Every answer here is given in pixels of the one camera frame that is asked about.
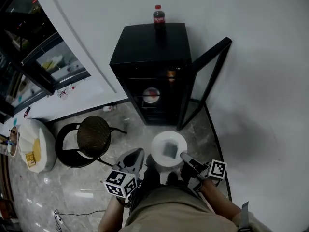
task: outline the marble floor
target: marble floor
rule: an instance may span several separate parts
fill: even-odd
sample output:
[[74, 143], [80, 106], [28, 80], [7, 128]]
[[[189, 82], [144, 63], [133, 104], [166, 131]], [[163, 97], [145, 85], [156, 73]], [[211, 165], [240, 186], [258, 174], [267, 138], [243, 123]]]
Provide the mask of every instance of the marble floor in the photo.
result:
[[[112, 132], [111, 145], [102, 157], [104, 161], [114, 164], [124, 152], [141, 147], [145, 156], [150, 154], [152, 139], [163, 131], [176, 131], [173, 127], [145, 126], [132, 104], [127, 102], [117, 105], [112, 112], [96, 110], [80, 116], [71, 117], [49, 124], [56, 137], [60, 129], [70, 123], [82, 122], [88, 116], [100, 116], [112, 127], [128, 132], [127, 135]], [[76, 148], [76, 133], [70, 132], [64, 142], [64, 148]], [[188, 144], [188, 153], [200, 162], [220, 160], [206, 112], [201, 110], [198, 115], [180, 132]], [[109, 169], [98, 161], [73, 169], [56, 161], [52, 171], [35, 174], [27, 170], [19, 154], [9, 159], [10, 180], [15, 198], [15, 209], [23, 232], [55, 232], [55, 219], [52, 211], [59, 210], [63, 214], [84, 214], [106, 209], [111, 195], [103, 185], [104, 174]], [[146, 166], [143, 166], [140, 177]], [[161, 183], [165, 183], [171, 169], [162, 168]], [[227, 196], [225, 181], [219, 185], [221, 192]], [[62, 216], [65, 225], [62, 230], [71, 232], [96, 232], [103, 212], [87, 216]], [[128, 217], [125, 210], [124, 222]]]

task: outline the soda bottle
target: soda bottle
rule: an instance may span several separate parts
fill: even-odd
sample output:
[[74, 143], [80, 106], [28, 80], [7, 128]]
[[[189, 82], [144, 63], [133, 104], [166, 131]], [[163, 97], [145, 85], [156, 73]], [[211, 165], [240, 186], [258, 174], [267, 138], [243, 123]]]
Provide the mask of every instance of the soda bottle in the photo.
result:
[[154, 27], [156, 30], [165, 30], [165, 13], [161, 10], [161, 5], [155, 6]]

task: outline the beige t-shirt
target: beige t-shirt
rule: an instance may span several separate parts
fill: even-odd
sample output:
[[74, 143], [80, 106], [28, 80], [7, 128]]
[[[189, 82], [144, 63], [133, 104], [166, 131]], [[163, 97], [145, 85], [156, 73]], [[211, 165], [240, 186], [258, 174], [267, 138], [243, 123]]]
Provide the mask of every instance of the beige t-shirt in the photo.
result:
[[[165, 186], [144, 197], [120, 232], [237, 232], [239, 221], [240, 215], [229, 221], [211, 212], [200, 199]], [[249, 222], [254, 232], [270, 232], [252, 214]]]

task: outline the window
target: window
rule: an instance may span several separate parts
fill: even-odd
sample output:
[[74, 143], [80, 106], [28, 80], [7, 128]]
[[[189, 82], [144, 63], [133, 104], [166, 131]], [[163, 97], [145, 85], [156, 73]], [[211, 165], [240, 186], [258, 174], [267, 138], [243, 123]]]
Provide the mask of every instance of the window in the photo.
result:
[[0, 0], [0, 122], [90, 76], [38, 0]]

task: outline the power strip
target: power strip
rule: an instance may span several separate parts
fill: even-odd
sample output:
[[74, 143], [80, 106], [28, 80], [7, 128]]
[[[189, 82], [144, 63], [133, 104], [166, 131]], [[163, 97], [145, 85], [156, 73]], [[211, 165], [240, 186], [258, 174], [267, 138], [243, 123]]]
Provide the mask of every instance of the power strip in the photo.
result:
[[58, 213], [57, 211], [52, 211], [52, 215], [53, 215], [54, 218], [57, 219], [57, 221], [58, 221], [60, 224], [63, 224], [63, 221], [62, 221], [62, 219], [60, 218], [60, 215], [59, 215], [59, 213]]

